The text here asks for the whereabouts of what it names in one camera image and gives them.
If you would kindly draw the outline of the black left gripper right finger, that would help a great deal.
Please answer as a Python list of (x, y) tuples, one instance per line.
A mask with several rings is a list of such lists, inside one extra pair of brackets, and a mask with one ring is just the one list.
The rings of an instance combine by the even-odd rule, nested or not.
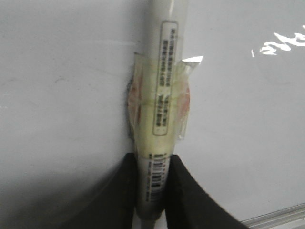
[(169, 229), (246, 229), (196, 182), (178, 155), (172, 155), (165, 191)]

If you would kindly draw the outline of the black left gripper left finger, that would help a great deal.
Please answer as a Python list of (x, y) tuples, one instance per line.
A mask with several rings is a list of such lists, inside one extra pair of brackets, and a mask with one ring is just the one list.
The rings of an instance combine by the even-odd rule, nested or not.
[(61, 229), (130, 229), (135, 208), (137, 162), (127, 153), (114, 176), (91, 201)]

